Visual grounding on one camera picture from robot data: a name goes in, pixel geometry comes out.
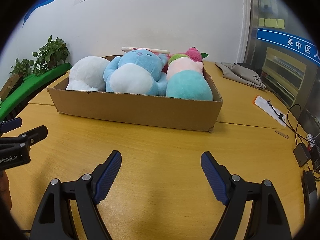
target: blue textured pad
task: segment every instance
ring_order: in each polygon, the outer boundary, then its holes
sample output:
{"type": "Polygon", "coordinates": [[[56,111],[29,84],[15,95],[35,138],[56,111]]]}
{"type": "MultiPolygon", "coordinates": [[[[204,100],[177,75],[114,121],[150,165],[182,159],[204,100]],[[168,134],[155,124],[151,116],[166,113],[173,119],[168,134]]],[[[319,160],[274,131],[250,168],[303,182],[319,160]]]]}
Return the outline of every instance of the blue textured pad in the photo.
{"type": "Polygon", "coordinates": [[[216,199],[221,201],[224,205],[227,205],[229,203],[229,198],[227,196],[226,184],[205,153],[201,155],[201,167],[216,199]]]}
{"type": "Polygon", "coordinates": [[[120,170],[121,162],[121,154],[117,152],[96,184],[96,194],[93,197],[95,204],[99,204],[101,200],[107,197],[112,183],[120,170]]]}

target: white plush toy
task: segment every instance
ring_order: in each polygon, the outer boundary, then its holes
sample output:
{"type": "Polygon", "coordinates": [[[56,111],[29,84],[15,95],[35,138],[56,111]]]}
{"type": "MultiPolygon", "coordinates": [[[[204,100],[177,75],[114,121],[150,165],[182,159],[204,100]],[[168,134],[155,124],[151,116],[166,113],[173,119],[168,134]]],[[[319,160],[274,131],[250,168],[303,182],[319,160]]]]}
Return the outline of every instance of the white plush toy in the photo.
{"type": "Polygon", "coordinates": [[[66,90],[105,91],[103,72],[109,63],[110,61],[102,57],[82,58],[71,68],[66,90]]]}

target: yellow sticky note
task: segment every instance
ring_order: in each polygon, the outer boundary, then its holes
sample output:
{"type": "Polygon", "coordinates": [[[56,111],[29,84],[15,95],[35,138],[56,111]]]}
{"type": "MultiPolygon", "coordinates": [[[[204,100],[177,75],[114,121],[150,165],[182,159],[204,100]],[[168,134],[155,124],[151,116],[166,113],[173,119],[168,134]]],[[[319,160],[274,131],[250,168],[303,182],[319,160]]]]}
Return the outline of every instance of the yellow sticky note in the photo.
{"type": "Polygon", "coordinates": [[[264,26],[264,18],[259,18],[259,26],[264,26]]]}
{"type": "Polygon", "coordinates": [[[269,18],[264,19],[264,22],[266,23],[266,27],[271,27],[271,23],[270,23],[269,18]]]}
{"type": "Polygon", "coordinates": [[[270,19],[270,27],[278,28],[277,19],[270,19]]]}
{"type": "Polygon", "coordinates": [[[284,20],[278,19],[278,28],[284,29],[284,20]]]}

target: cardboard box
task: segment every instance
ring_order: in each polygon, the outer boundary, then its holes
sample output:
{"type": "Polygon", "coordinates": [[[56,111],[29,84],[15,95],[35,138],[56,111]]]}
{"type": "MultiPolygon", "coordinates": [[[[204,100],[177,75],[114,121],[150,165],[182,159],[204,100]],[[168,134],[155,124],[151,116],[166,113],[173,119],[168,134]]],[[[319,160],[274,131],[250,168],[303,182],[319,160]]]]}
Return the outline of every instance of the cardboard box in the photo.
{"type": "Polygon", "coordinates": [[[222,106],[222,98],[211,76],[205,70],[204,77],[215,101],[68,91],[65,89],[69,78],[47,90],[59,113],[115,122],[211,132],[222,106]]]}
{"type": "Polygon", "coordinates": [[[2,102],[7,98],[10,91],[14,88],[14,85],[19,81],[21,77],[21,74],[15,74],[7,80],[0,91],[0,99],[2,102]]]}

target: human hand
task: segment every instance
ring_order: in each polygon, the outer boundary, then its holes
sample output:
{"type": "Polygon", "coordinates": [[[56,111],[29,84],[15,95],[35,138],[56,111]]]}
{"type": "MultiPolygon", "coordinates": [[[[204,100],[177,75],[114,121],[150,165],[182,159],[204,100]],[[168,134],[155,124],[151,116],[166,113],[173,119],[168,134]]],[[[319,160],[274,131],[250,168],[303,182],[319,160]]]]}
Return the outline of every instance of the human hand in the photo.
{"type": "Polygon", "coordinates": [[[7,208],[11,210],[12,202],[9,190],[9,179],[5,171],[0,171],[0,197],[6,204],[7,208]]]}

